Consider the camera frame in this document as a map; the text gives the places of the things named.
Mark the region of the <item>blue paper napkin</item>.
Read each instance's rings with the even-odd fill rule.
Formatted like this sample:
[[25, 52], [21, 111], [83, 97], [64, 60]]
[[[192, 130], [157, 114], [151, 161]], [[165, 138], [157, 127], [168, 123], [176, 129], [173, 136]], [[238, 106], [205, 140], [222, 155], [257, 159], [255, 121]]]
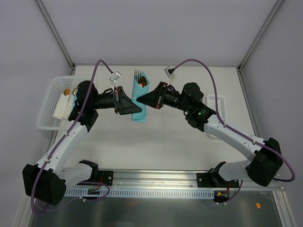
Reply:
[[135, 122], [145, 122], [146, 115], [147, 115], [146, 105], [136, 101], [138, 97], [141, 97], [141, 96], [147, 94], [148, 89], [149, 89], [149, 80], [148, 80], [146, 74], [144, 72], [141, 72], [140, 77], [141, 76], [145, 77], [145, 79], [147, 80], [147, 85], [146, 86], [141, 87], [136, 79], [133, 80], [132, 101], [138, 107], [140, 107], [142, 109], [142, 111], [140, 113], [132, 114], [132, 120], [135, 121]]

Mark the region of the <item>silver fork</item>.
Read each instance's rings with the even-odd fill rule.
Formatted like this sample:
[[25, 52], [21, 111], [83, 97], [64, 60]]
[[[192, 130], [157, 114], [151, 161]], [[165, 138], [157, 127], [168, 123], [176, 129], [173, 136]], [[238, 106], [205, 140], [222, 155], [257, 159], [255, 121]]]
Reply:
[[140, 70], [135, 70], [134, 71], [134, 80], [138, 82], [140, 77], [141, 77], [141, 71]]

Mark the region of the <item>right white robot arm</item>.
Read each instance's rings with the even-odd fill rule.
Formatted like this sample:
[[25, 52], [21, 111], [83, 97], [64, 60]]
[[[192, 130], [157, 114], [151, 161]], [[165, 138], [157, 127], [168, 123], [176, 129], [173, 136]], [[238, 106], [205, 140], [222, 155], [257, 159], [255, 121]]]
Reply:
[[220, 162], [203, 182], [223, 187], [232, 180], [251, 179], [260, 186], [268, 186], [283, 164], [278, 142], [273, 138], [264, 140], [229, 129], [219, 121], [213, 109], [203, 104], [203, 96], [195, 82], [185, 84], [181, 92], [170, 91], [165, 82], [160, 82], [153, 91], [136, 100], [155, 109], [167, 105], [183, 111], [191, 127], [215, 136], [246, 157], [244, 161]]

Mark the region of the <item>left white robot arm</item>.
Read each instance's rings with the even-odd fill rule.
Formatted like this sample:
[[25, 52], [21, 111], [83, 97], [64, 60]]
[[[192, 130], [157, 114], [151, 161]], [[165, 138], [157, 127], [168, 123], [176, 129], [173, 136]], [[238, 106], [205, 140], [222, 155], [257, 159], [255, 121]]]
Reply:
[[37, 199], [50, 205], [57, 205], [66, 190], [73, 186], [84, 182], [87, 184], [98, 182], [98, 165], [92, 161], [82, 160], [66, 171], [63, 168], [76, 144], [89, 133], [96, 122], [97, 110], [108, 108], [113, 108], [119, 115], [142, 112], [121, 86], [99, 94], [89, 80], [78, 84], [74, 107], [59, 140], [36, 164], [27, 164], [22, 171], [25, 192], [32, 202]]

